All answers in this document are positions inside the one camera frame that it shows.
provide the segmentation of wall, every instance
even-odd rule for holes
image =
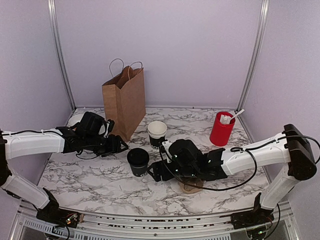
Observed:
[[[122,58],[144,63],[148,106],[236,108],[260,9],[259,0],[57,0],[77,106],[103,106],[109,63]]]
[[[71,114],[55,53],[47,1],[0,3],[0,128],[64,125]],[[47,155],[13,159],[9,166],[36,183]],[[8,239],[19,201],[0,191],[0,239]]]
[[[256,141],[293,123],[320,140],[320,1],[270,1],[265,38],[244,120]],[[316,147],[315,157],[319,156]],[[268,168],[274,177],[279,166]],[[320,173],[300,182],[289,202],[303,240],[319,237]]]

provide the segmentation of paper bag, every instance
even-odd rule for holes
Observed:
[[[144,69],[126,66],[102,85],[105,119],[114,120],[112,134],[129,141],[146,115]]]

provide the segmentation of marble table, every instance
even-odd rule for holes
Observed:
[[[104,116],[102,108],[77,109],[74,114],[85,111]],[[204,153],[216,148],[209,141],[209,135],[219,110],[147,108],[146,112],[128,145],[130,149],[145,149],[150,155],[149,164],[160,160],[159,152],[150,146],[147,133],[148,124],[156,120],[167,124],[166,138],[172,142],[190,139]],[[226,148],[249,142],[237,120]],[[236,189],[186,194],[175,179],[155,182],[150,175],[134,176],[127,162],[127,153],[92,160],[78,159],[74,153],[52,154],[38,185],[49,189],[61,207],[126,216],[202,215],[250,208],[258,192],[268,186],[264,170],[258,168],[249,183]],[[90,153],[82,155],[83,158],[92,156]],[[252,173],[253,169],[246,170],[227,179],[206,182],[204,186],[231,187],[242,183]]]

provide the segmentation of white marble surface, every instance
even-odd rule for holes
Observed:
[[[75,114],[91,111],[104,115],[101,108],[77,109]],[[147,114],[129,143],[130,149],[143,148],[150,155],[151,164],[159,161],[159,153],[149,143],[147,126],[158,120],[167,124],[166,138],[191,139],[202,151],[216,147],[209,141],[215,120],[214,109],[147,108]],[[249,143],[239,121],[236,121],[227,147]],[[106,158],[81,160],[74,153],[53,154],[39,186],[49,189],[61,207],[75,210],[144,216],[200,215],[239,210],[253,206],[258,192],[268,186],[262,168],[244,186],[228,191],[202,190],[194,194],[182,193],[175,179],[155,182],[149,175],[135,177],[127,162],[128,151]],[[84,153],[84,158],[92,157]],[[246,180],[253,170],[246,170],[227,179],[206,182],[205,187],[226,188]]]

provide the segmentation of red cup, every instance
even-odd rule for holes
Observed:
[[[210,134],[210,141],[218,147],[227,145],[236,122],[236,119],[234,118],[231,120],[230,124],[222,124],[220,122],[221,115],[233,117],[233,115],[227,111],[220,111],[215,116],[212,132]]]

